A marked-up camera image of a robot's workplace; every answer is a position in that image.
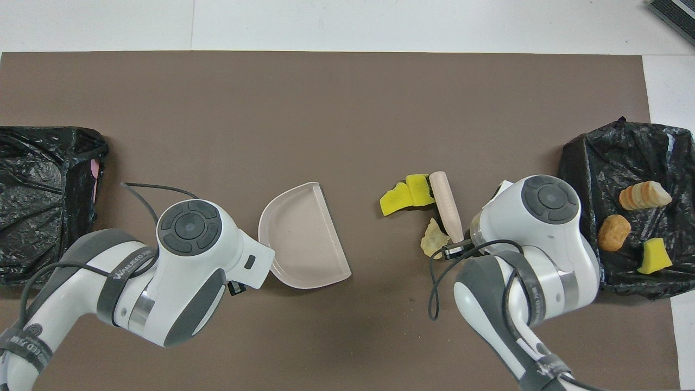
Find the large striped bread piece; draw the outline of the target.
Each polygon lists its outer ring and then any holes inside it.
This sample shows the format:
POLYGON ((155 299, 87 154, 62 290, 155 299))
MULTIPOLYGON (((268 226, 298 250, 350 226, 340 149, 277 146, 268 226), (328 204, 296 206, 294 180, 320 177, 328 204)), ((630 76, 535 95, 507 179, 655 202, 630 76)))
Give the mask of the large striped bread piece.
POLYGON ((634 211, 665 207, 672 198, 658 181, 643 181, 624 188, 618 201, 624 210, 634 211))

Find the brown table mat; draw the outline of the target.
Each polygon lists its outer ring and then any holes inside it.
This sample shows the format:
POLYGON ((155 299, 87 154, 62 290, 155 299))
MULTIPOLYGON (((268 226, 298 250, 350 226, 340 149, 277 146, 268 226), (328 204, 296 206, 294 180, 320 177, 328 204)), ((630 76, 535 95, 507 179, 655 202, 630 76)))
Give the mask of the brown table mat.
POLYGON ((518 391, 456 308, 441 314, 420 238, 433 210, 383 216, 406 175, 445 171, 462 221, 502 180, 553 175, 563 144, 650 122, 638 56, 442 53, 4 53, 0 125, 108 141, 95 228, 156 242, 121 181, 186 189, 256 237, 277 195, 320 183, 352 275, 316 290, 268 275, 162 349, 80 319, 34 391, 518 391))

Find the dark ribbed grille object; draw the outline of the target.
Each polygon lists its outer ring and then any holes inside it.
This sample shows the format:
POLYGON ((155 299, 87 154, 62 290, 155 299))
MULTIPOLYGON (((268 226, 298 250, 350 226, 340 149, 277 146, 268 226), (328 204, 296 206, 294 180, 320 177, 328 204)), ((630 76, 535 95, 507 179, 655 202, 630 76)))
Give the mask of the dark ribbed grille object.
POLYGON ((695 47, 695 0, 646 0, 646 5, 695 47))

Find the pink bin with black bag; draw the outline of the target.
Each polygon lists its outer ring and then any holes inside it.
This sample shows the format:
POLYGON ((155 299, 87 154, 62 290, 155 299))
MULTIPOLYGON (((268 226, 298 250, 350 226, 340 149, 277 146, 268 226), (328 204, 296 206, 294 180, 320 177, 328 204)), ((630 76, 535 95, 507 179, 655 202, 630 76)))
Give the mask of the pink bin with black bag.
POLYGON ((0 287, 24 285, 91 232, 109 150, 85 127, 0 126, 0 287))

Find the beige brush black bristles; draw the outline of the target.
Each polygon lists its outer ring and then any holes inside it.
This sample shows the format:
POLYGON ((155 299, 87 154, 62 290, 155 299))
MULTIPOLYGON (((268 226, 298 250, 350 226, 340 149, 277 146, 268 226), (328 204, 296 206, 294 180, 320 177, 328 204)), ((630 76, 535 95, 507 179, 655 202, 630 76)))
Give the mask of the beige brush black bristles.
POLYGON ((446 173, 437 171, 430 174, 429 183, 445 232, 453 243, 462 242, 462 221, 446 173))

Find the beige plastic dustpan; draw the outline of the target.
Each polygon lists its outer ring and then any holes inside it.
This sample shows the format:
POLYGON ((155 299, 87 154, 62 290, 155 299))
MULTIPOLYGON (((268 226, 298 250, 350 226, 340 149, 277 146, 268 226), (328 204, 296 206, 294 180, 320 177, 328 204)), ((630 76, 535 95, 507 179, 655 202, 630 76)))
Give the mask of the beige plastic dustpan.
POLYGON ((272 199, 261 213, 258 239, 275 251, 271 272, 288 287, 317 289, 352 276, 317 181, 272 199))

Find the black bag lined bin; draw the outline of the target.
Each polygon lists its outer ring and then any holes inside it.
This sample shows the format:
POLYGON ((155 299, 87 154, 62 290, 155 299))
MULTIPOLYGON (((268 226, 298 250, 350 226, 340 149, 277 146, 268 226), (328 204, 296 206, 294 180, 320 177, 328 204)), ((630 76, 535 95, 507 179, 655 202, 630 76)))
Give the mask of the black bag lined bin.
POLYGON ((604 290, 654 300, 695 289, 695 139, 690 131, 619 118, 567 143, 558 177, 578 193, 580 229, 596 253, 604 290), (671 203, 624 210, 619 193, 643 181, 658 181, 671 203), (609 215, 623 215, 632 225, 615 252, 601 250, 597 242, 609 215), (637 271, 642 245, 655 237, 665 240, 673 265, 643 275, 637 271))

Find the yellow sponge piece rectangular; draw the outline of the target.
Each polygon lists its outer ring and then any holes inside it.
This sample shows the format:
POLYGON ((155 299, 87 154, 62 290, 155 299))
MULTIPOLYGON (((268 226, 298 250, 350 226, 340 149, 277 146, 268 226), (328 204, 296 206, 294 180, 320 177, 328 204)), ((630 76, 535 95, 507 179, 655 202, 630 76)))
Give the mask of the yellow sponge piece rectangular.
POLYGON ((413 207, 425 207, 436 203, 429 183, 429 175, 407 175, 405 178, 413 207))

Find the yellow sponge piece wavy edge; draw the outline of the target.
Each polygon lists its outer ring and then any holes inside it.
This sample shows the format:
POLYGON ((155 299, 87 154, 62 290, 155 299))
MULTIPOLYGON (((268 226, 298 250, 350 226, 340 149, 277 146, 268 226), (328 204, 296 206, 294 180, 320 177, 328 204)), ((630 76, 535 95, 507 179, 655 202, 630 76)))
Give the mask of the yellow sponge piece wavy edge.
POLYGON ((404 181, 399 181, 393 189, 390 189, 379 200, 383 216, 392 215, 395 211, 404 210, 414 206, 414 198, 409 186, 404 181))

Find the small yellow sponge wedge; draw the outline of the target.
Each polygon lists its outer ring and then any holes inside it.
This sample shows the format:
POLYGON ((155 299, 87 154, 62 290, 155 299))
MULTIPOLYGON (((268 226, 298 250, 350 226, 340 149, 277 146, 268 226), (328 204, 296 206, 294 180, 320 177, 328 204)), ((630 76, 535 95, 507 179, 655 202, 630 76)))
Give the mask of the small yellow sponge wedge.
POLYGON ((660 237, 650 238, 643 242, 643 259, 637 271, 643 275, 667 269, 673 265, 665 246, 665 240, 660 237))

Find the brown oval bread roll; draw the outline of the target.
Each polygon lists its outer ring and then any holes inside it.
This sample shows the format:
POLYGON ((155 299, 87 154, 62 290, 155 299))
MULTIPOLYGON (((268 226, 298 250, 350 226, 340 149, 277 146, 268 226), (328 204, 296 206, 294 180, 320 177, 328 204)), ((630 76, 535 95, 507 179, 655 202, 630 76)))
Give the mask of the brown oval bread roll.
POLYGON ((615 252, 620 250, 632 232, 632 225, 623 215, 609 215, 598 232, 598 247, 615 252))

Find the pale pastry piece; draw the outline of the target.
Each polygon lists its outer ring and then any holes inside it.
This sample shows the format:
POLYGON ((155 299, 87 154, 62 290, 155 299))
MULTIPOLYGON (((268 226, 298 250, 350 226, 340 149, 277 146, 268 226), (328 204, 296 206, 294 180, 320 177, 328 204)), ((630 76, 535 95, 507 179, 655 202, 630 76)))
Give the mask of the pale pastry piece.
POLYGON ((430 218, 424 235, 420 239, 420 249, 427 257, 434 257, 435 260, 440 259, 441 255, 436 253, 450 243, 449 235, 445 234, 439 226, 439 223, 430 218))

